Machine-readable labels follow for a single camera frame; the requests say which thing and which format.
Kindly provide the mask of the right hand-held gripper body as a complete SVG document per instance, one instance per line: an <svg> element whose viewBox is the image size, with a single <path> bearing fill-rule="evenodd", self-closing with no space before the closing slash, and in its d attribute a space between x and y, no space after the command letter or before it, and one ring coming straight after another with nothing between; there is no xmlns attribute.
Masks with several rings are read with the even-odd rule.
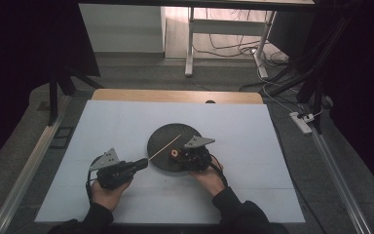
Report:
<svg viewBox="0 0 374 234"><path fill-rule="evenodd" d="M212 159L206 146L214 143L213 138L193 136L181 148L186 151L179 153L179 157L185 157L186 163L179 164L183 171L202 172L206 170Z"/></svg>

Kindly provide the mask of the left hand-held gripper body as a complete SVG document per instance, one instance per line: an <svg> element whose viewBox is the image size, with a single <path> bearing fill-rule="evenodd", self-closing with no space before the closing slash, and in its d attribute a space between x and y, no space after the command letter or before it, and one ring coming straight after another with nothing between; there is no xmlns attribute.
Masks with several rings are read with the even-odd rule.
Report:
<svg viewBox="0 0 374 234"><path fill-rule="evenodd" d="M114 148L95 158L89 174L96 172L96 179L104 189L114 190L128 182L135 174L133 162L120 161Z"/></svg>

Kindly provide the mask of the black round plate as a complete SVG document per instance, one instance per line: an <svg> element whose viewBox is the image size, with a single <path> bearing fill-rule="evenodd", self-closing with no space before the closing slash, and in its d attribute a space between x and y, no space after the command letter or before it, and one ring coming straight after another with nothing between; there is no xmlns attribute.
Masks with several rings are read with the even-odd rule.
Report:
<svg viewBox="0 0 374 234"><path fill-rule="evenodd" d="M194 128L185 124L168 124L164 125L158 130L156 130L149 138L147 143L147 153L150 158L158 150L164 147L172 139L181 134L181 137L172 143L168 148L162 151L158 156L156 156L151 162L157 166L159 169L170 172L170 173L181 173L187 172L183 171L179 164L174 164L170 160L170 152L172 149L181 148L185 143L187 143L193 136L199 137L201 134Z"/></svg>

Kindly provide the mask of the person's left hand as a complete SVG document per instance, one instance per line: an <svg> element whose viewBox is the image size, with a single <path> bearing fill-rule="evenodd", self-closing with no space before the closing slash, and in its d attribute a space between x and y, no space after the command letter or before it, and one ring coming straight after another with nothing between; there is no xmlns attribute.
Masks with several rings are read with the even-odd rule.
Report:
<svg viewBox="0 0 374 234"><path fill-rule="evenodd" d="M118 188L108 190L102 188L99 182L95 180L92 184L93 202L113 212L117 208L122 194L130 185L131 181L128 181Z"/></svg>

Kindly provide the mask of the person's right hand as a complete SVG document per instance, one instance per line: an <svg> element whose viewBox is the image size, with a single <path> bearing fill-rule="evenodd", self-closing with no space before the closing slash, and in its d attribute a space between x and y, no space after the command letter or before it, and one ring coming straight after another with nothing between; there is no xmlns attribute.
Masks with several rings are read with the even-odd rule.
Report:
<svg viewBox="0 0 374 234"><path fill-rule="evenodd" d="M189 175L194 178L212 197L216 196L226 188L219 173L212 167L208 167L203 172L190 172Z"/></svg>

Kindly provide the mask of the white table cover board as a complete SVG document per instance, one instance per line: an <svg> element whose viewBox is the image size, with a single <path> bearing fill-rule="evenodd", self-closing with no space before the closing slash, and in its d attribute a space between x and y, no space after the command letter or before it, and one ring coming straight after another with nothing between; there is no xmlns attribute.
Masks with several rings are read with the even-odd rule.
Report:
<svg viewBox="0 0 374 234"><path fill-rule="evenodd" d="M304 219L264 104L90 100L36 216L39 222L83 219L91 162L109 149L125 161L147 156L147 141L160 127L181 123L212 143L237 196L256 203L271 222ZM220 219L208 193L189 175L154 165L135 174L114 212L120 224L214 224Z"/></svg>

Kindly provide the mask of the wooden table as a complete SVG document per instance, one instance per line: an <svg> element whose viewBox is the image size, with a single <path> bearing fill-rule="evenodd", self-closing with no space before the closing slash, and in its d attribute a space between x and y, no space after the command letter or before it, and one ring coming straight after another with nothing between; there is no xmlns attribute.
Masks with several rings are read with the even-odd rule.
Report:
<svg viewBox="0 0 374 234"><path fill-rule="evenodd" d="M189 102L189 103L229 103L262 104L257 93L211 92L211 91L166 91L166 90L128 90L97 89L92 100L152 101L152 102Z"/></svg>

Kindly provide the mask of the black metal stand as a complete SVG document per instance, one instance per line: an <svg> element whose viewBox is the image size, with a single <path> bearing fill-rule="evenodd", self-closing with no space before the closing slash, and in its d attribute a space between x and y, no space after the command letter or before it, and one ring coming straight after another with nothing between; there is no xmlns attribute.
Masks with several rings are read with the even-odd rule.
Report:
<svg viewBox="0 0 374 234"><path fill-rule="evenodd" d="M76 77L80 81L89 85L94 89L103 89L103 86L96 83L89 76L83 72L78 71L72 67L55 66L49 76L50 87L50 118L48 125L52 126L58 117L58 97L57 90L61 89L66 96L73 96L76 92L76 87L72 82L72 78Z"/></svg>
<svg viewBox="0 0 374 234"><path fill-rule="evenodd" d="M343 31L347 27L350 19L345 16L338 18L323 36L320 42L313 49L315 56L311 57L311 66L305 73L299 74L294 80L285 83L283 86L266 93L266 96L273 98L291 88L302 84L302 88L296 95L298 103L307 103L311 97L314 97L313 120L314 127L320 131L320 113L322 111L322 78L324 77L324 67L328 61L332 50L337 44Z"/></svg>

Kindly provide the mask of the white power strip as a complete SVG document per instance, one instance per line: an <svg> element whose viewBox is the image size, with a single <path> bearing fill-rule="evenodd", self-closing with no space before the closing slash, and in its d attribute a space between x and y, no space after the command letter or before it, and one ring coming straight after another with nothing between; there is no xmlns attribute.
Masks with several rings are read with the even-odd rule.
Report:
<svg viewBox="0 0 374 234"><path fill-rule="evenodd" d="M301 114L298 112L291 112L289 116L304 135L310 134L312 132L309 123L315 119L313 114Z"/></svg>

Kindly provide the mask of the dark curtain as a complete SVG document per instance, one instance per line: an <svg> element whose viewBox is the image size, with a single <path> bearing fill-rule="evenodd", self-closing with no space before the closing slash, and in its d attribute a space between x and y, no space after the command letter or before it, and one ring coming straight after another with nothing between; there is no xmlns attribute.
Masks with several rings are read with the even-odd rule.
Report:
<svg viewBox="0 0 374 234"><path fill-rule="evenodd" d="M330 117L374 175L374 0L362 0L325 66Z"/></svg>
<svg viewBox="0 0 374 234"><path fill-rule="evenodd" d="M80 0L0 0L0 149L35 88L98 66Z"/></svg>

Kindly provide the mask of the black floor socket frame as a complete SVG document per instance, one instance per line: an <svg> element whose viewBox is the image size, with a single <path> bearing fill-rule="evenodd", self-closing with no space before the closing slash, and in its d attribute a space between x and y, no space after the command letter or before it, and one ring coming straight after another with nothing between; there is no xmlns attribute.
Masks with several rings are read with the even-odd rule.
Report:
<svg viewBox="0 0 374 234"><path fill-rule="evenodd" d="M73 127L59 127L50 144L52 149L66 149L74 134Z"/></svg>

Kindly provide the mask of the aluminium floor rail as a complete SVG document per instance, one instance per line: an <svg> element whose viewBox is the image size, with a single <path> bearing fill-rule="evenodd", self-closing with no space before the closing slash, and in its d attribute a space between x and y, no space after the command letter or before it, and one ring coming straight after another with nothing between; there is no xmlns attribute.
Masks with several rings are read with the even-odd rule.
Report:
<svg viewBox="0 0 374 234"><path fill-rule="evenodd" d="M39 168L47 149L50 146L55 133L65 116L66 109L72 100L71 96L64 96L58 107L58 115L51 124L47 126L41 134L39 140L35 144L28 160L26 161L22 171L20 172L14 186L10 190L5 202L0 209L0 234L5 234L18 207L25 195L37 169Z"/></svg>
<svg viewBox="0 0 374 234"><path fill-rule="evenodd" d="M316 128L312 128L312 137L321 155L323 163L327 168L329 176L338 191L339 197L346 207L346 211L351 219L357 234L372 234L371 228L361 210L354 194L347 184L334 155L330 150L324 136Z"/></svg>

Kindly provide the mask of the white metal desk frame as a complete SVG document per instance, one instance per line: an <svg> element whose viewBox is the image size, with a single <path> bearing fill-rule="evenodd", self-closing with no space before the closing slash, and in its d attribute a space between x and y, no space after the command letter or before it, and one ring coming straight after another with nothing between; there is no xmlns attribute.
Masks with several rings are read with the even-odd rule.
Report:
<svg viewBox="0 0 374 234"><path fill-rule="evenodd" d="M260 43L252 51L252 56L257 65L261 78L267 78L268 73L262 61L262 53L266 44L275 11L268 11L264 21L240 21L222 19L195 19L194 8L190 9L188 18L188 45L186 52L185 76L193 75L193 38L194 34L222 34L222 35L244 35L259 36Z"/></svg>

